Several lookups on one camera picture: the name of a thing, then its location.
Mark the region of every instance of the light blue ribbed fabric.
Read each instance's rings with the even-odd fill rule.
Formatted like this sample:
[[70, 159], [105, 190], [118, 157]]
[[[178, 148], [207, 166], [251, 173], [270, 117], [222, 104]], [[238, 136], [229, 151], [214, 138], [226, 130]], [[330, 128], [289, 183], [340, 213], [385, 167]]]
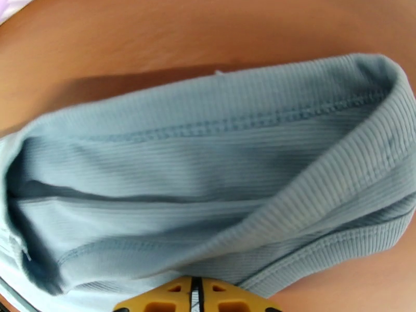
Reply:
[[386, 57], [220, 74], [46, 114], [0, 141], [0, 291], [111, 311], [181, 275], [270, 296], [392, 247], [416, 102]]

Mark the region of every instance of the yellow object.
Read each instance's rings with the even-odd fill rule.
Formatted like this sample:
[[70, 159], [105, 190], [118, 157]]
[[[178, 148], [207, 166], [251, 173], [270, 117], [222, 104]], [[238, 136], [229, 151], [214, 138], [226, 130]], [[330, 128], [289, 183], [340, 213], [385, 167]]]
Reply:
[[281, 312], [270, 300], [232, 284], [196, 277], [181, 277], [123, 301], [114, 312], [190, 312], [193, 293], [200, 312]]

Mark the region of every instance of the yellow plastic piece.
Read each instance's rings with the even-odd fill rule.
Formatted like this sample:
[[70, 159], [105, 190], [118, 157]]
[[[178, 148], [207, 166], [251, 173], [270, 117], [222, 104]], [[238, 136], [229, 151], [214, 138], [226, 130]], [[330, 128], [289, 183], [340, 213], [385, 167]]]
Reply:
[[[202, 279], [204, 312], [281, 312], [273, 302], [232, 284]], [[192, 278], [181, 277], [117, 304], [114, 312], [190, 312]]]

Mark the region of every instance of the ribbed texture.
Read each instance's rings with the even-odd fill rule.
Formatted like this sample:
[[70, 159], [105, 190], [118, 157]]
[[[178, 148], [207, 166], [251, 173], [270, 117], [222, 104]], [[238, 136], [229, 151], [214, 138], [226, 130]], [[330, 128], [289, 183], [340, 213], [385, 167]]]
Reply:
[[0, 140], [0, 276], [93, 312], [181, 275], [269, 296], [388, 249], [416, 203], [415, 108], [397, 64], [350, 55], [44, 115]]

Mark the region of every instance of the light blue garment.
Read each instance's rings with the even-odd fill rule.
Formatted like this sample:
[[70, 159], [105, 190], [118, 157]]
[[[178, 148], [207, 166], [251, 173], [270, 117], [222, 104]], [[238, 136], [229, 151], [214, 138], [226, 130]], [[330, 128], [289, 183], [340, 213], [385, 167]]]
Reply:
[[44, 115], [0, 143], [0, 291], [22, 312], [111, 311], [181, 275], [270, 296], [388, 249], [415, 110], [397, 64], [349, 55]]

